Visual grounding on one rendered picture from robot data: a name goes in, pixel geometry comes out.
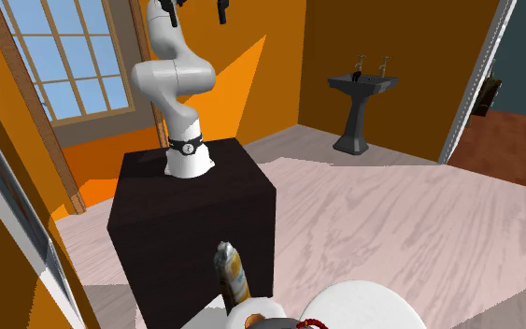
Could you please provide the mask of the dark potted plant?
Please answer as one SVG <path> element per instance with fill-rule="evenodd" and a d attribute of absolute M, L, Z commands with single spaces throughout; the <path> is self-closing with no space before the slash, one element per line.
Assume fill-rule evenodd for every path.
<path fill-rule="evenodd" d="M 492 105 L 493 98 L 501 87 L 502 81 L 494 76 L 493 66 L 495 62 L 496 60 L 492 61 L 489 74 L 481 85 L 471 112 L 472 115 L 485 117 Z"/>

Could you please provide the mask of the window with wooden frame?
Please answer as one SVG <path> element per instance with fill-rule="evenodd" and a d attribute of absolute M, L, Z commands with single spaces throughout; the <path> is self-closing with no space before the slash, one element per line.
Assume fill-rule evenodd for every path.
<path fill-rule="evenodd" d="M 0 121 L 53 219 L 115 192 L 121 160 L 164 145 L 131 81 L 147 60 L 143 0 L 0 0 Z"/>

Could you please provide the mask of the dark robot stand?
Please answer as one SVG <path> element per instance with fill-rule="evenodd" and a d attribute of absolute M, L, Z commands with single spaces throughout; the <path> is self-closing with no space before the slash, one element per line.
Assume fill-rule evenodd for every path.
<path fill-rule="evenodd" d="M 277 190 L 236 139 L 206 145 L 215 165 L 194 179 L 167 176 L 163 149 L 122 160 L 107 231 L 147 329 L 181 329 L 220 294 L 222 241 L 251 294 L 273 294 Z"/>

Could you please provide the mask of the white door frame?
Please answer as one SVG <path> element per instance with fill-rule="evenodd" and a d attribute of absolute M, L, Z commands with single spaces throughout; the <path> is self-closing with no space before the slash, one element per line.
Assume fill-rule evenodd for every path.
<path fill-rule="evenodd" d="M 518 0 L 500 0 L 495 14 L 492 18 L 490 28 L 484 39 L 481 51 L 479 52 L 473 72 L 468 80 L 467 86 L 450 126 L 448 136 L 443 149 L 438 158 L 440 165 L 446 165 L 462 136 L 465 124 L 471 114 L 484 79 L 489 74 L 494 62 L 495 53 L 505 34 L 505 29 L 510 21 L 511 15 Z"/>

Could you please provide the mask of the silver and yellow spray can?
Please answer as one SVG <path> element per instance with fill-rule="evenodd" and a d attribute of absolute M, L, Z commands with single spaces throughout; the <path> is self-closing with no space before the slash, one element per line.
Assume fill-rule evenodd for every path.
<path fill-rule="evenodd" d="M 251 298 L 245 270 L 237 249 L 230 242 L 219 243 L 213 262 L 226 313 L 230 314 L 234 307 Z"/>

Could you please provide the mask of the white toilet paper roll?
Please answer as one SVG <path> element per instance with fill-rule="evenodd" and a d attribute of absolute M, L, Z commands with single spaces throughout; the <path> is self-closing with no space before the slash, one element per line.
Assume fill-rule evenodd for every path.
<path fill-rule="evenodd" d="M 279 303 L 267 297 L 251 297 L 231 310 L 224 329 L 252 329 L 257 322 L 274 318 L 286 318 Z"/>

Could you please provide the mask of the grey door with white frame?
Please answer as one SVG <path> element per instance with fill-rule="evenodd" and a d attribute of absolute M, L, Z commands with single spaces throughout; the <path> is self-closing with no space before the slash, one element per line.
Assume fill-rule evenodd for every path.
<path fill-rule="evenodd" d="M 86 329 L 53 241 L 1 150 L 0 220 L 72 329 Z"/>

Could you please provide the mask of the black pedestal sink with taps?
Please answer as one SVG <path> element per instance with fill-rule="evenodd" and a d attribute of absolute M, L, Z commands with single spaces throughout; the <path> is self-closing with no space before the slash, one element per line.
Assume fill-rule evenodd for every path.
<path fill-rule="evenodd" d="M 365 55 L 359 55 L 359 58 L 355 72 L 328 78 L 331 88 L 351 97 L 352 104 L 344 133 L 333 144 L 335 150 L 351 155 L 361 155 L 369 149 L 363 136 L 365 104 L 369 97 L 392 89 L 399 81 L 396 77 L 386 76 L 390 56 L 382 56 L 383 63 L 378 68 L 378 75 L 364 74 L 362 67 Z"/>

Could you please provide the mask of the dark grey round object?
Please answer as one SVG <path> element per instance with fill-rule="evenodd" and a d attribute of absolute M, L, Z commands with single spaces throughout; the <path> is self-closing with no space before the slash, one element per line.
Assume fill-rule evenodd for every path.
<path fill-rule="evenodd" d="M 316 319 L 265 318 L 262 314 L 247 317 L 244 326 L 245 329 L 329 329 Z"/>

